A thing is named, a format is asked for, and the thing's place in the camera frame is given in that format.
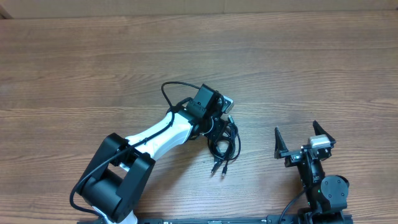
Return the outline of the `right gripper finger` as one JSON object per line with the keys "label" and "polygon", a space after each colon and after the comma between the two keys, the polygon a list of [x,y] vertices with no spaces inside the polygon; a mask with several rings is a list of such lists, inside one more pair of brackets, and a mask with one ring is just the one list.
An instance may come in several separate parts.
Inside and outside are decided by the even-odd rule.
{"label": "right gripper finger", "polygon": [[275,151],[274,151],[274,158],[275,159],[281,159],[286,156],[288,153],[288,148],[285,145],[284,140],[282,139],[281,133],[279,131],[278,127],[275,127],[274,129],[275,133]]}
{"label": "right gripper finger", "polygon": [[319,125],[319,123],[318,123],[316,120],[313,121],[312,126],[313,126],[313,128],[314,128],[314,132],[315,132],[315,135],[316,135],[316,136],[319,136],[319,135],[322,135],[322,134],[326,135],[327,138],[328,138],[328,140],[330,141],[331,146],[334,146],[334,144],[336,143],[336,140],[335,140],[330,134],[328,134],[328,133]]}

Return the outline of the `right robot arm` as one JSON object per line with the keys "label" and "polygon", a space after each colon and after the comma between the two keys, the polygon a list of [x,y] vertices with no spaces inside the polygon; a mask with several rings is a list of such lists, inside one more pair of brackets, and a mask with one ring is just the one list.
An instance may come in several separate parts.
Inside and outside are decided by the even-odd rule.
{"label": "right robot arm", "polygon": [[286,167],[296,167],[303,190],[294,197],[277,217],[278,223],[353,223],[345,215],[349,181],[341,175],[326,175],[322,161],[331,157],[336,140],[317,121],[313,121],[315,135],[295,151],[288,150],[278,128],[275,128],[276,159],[284,159]]}

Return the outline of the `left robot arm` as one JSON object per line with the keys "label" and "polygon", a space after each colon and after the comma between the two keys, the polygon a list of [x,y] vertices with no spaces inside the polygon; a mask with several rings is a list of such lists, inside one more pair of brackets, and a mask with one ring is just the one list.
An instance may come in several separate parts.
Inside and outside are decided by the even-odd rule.
{"label": "left robot arm", "polygon": [[219,134],[231,98],[202,85],[194,97],[170,105],[164,119],[132,136],[108,135],[70,194],[70,205],[97,216],[95,223],[137,223],[137,205],[154,165],[189,139]]}

